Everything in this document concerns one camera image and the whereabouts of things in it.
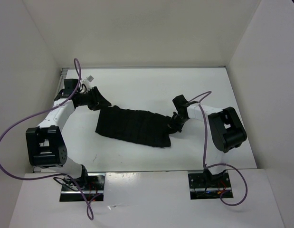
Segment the black fabric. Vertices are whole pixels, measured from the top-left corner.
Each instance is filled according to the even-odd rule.
[[[170,117],[121,109],[118,106],[100,110],[96,133],[114,139],[153,147],[170,147],[168,123]]]

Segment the white backdrop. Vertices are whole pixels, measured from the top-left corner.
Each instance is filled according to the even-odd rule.
[[[62,67],[224,66],[259,0],[23,0]]]
[[[294,227],[294,4],[262,0],[227,67],[252,151]]]
[[[52,105],[59,68],[19,0],[0,0],[0,135],[12,123]],[[28,171],[25,131],[41,117],[11,130],[0,145],[2,165],[16,175]],[[9,226],[22,181],[0,171],[0,228]]]

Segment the white panel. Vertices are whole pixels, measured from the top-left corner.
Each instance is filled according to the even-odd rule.
[[[224,68],[148,68],[86,69],[83,77],[92,75],[91,86],[113,105],[124,109],[148,110],[171,116],[176,111],[172,99],[184,94],[191,99],[205,91],[212,94],[203,104],[212,107],[234,107],[237,103]],[[67,78],[77,78],[69,70]],[[76,108],[69,117],[62,135],[68,156],[85,165],[88,171],[165,171],[203,169],[204,124],[188,120],[181,133],[170,135],[170,148],[155,148],[95,133],[99,111],[86,106]],[[211,138],[209,157],[217,154]],[[238,168],[256,168],[249,141],[226,154],[226,161]]]
[[[263,0],[228,73],[257,163],[294,227],[294,4]]]
[[[61,66],[221,66],[259,0],[23,0]]]
[[[0,135],[12,123],[49,108],[59,80],[56,62],[19,0],[0,0]],[[10,172],[28,171],[25,131],[36,118],[11,130],[0,145],[0,160]],[[9,225],[22,182],[0,171],[0,228]]]
[[[59,202],[61,186],[52,179],[27,181],[9,228],[283,228],[265,171],[242,173],[248,196],[236,207],[219,199],[190,200],[186,171],[107,173],[104,201],[92,203],[94,221],[87,218],[84,202]],[[229,175],[235,198],[226,201],[232,203],[243,197],[245,187],[235,171]]]

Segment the white table surface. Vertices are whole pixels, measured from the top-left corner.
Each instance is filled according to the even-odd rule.
[[[186,171],[107,173],[104,201],[92,203],[94,221],[84,202],[59,202],[61,186],[51,178],[24,181],[9,228],[283,228],[266,172],[242,173],[248,197],[236,207],[190,200]],[[235,203],[245,187],[235,171],[229,177],[234,199],[225,200]]]
[[[172,99],[184,94],[187,100],[205,91],[213,93],[203,104],[225,108],[238,106],[225,68],[107,68],[84,69],[83,77],[92,75],[101,94],[120,108],[148,110],[172,116]],[[68,70],[66,78],[77,78]],[[95,133],[99,111],[78,107],[67,121],[62,135],[68,156],[86,166],[88,171],[176,171],[202,169],[203,123],[189,120],[181,133],[170,135],[171,147],[153,148],[103,137]],[[212,140],[209,150],[214,147]],[[249,145],[226,154],[230,164],[256,168]]]

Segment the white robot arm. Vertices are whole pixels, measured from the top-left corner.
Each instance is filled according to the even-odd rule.
[[[77,90],[71,100],[52,110],[37,127],[27,129],[28,157],[32,166],[49,168],[58,173],[68,174],[77,180],[79,178],[79,182],[85,182],[87,171],[83,165],[67,156],[67,148],[61,131],[78,106],[87,105],[93,111],[111,106],[97,87],[90,88],[88,82],[89,77],[82,81],[82,85],[85,85],[83,93]],[[65,79],[65,87],[56,96],[53,107],[67,99],[77,83],[77,79]]]
[[[175,132],[181,129],[188,119],[204,121],[200,103],[188,102],[183,95],[173,99],[173,103],[178,111],[174,113],[170,120],[169,127]],[[201,105],[207,121],[208,133],[211,135],[213,143],[208,143],[208,153],[206,157],[207,166],[218,163],[227,163],[226,156],[229,150],[239,147],[247,139],[246,131],[234,108],[225,109],[214,108]],[[219,176],[226,170],[225,166],[215,166],[209,168],[209,175]]]

